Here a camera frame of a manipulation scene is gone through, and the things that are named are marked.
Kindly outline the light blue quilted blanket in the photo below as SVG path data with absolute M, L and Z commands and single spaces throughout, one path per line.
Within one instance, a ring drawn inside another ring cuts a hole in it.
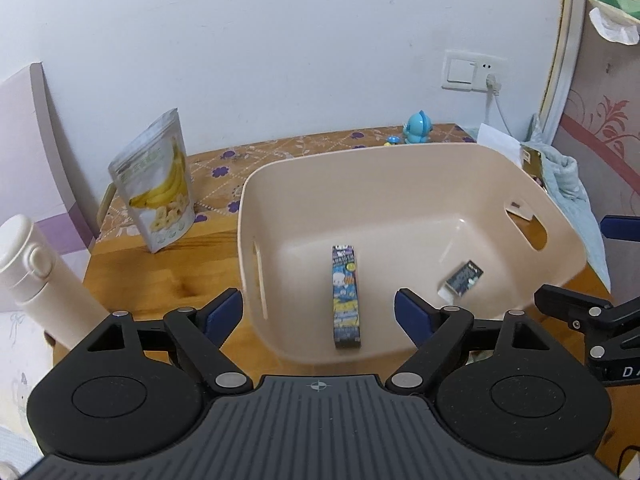
M 587 190 L 580 180 L 577 160 L 544 143 L 537 114 L 533 114 L 523 146 L 541 154 L 542 180 L 548 194 L 579 235 L 585 246 L 588 263 L 609 292 L 611 278 L 604 241 Z

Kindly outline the white thermos bottle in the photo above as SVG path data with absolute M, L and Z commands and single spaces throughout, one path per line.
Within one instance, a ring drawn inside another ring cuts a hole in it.
M 1 226 L 1 288 L 53 339 L 73 349 L 108 317 L 36 224 L 16 214 Z

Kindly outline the small dark snack packet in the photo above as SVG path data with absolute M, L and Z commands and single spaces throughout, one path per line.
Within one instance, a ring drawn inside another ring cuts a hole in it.
M 455 270 L 449 278 L 446 278 L 438 290 L 438 296 L 445 301 L 454 302 L 473 288 L 483 274 L 484 271 L 472 260 L 469 260 Z

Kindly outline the gold patterned snack bag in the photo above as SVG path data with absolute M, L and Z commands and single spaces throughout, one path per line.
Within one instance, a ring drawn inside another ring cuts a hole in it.
M 541 188 L 546 188 L 544 183 L 544 172 L 542 171 L 542 154 L 540 151 L 521 145 L 522 169 L 529 175 Z

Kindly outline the blue cartoon candy box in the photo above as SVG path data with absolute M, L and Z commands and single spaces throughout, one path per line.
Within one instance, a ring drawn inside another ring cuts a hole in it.
M 332 247 L 333 340 L 337 349 L 359 348 L 360 312 L 354 248 Z

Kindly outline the white paper sheet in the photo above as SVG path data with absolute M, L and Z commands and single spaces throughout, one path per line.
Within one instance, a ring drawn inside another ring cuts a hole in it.
M 476 142 L 485 148 L 498 152 L 518 168 L 523 168 L 521 143 L 510 134 L 503 133 L 486 124 L 481 124 L 477 131 Z

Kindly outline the banana chips snack pouch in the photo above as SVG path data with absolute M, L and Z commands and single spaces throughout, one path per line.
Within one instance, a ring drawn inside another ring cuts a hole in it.
M 116 191 L 149 251 L 183 237 L 195 219 L 179 112 L 168 110 L 108 165 Z

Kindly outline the lilac bed headboard panel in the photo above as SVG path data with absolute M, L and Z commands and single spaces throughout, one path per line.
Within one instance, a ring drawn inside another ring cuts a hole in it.
M 0 150 L 1 219 L 31 218 L 70 270 L 83 278 L 96 237 L 58 152 L 39 63 L 1 83 Z

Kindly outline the floral table mat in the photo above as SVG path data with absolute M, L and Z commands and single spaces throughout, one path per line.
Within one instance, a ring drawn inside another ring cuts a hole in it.
M 218 218 L 234 218 L 240 208 L 245 180 L 255 170 L 270 162 L 280 162 L 302 156 L 375 148 L 390 136 L 401 136 L 402 127 L 378 127 L 305 134 L 292 138 L 270 140 L 221 148 L 189 157 L 195 222 Z M 469 133 L 454 124 L 433 127 L 428 138 L 436 143 L 475 142 Z M 98 242 L 121 236 L 137 236 L 138 228 L 116 194 L 104 218 Z

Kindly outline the beige plastic storage bin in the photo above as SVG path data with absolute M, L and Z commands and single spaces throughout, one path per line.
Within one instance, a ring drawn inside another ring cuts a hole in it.
M 356 258 L 361 344 L 333 340 L 332 247 Z M 393 300 L 407 287 L 435 307 L 472 260 L 460 304 L 479 318 L 528 307 L 582 272 L 582 240 L 523 170 L 475 143 L 360 148 L 272 162 L 246 180 L 238 252 L 244 308 L 262 342 L 310 365 L 407 351 Z

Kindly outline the blue cartoon figurine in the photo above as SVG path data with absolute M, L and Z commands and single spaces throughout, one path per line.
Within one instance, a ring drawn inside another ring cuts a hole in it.
M 402 136 L 405 144 L 423 144 L 428 141 L 433 130 L 431 118 L 423 110 L 412 114 L 407 120 Z

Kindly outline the white wall switch socket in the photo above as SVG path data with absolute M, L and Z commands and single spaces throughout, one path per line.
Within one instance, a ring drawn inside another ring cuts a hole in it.
M 508 62 L 500 56 L 447 50 L 440 86 L 447 90 L 488 92 L 487 77 L 506 76 Z

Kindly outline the cream curved mirror frame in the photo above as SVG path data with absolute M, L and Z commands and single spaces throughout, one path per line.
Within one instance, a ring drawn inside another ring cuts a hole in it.
M 541 140 L 551 144 L 558 131 L 576 68 L 587 0 L 561 0 L 558 38 L 539 112 Z

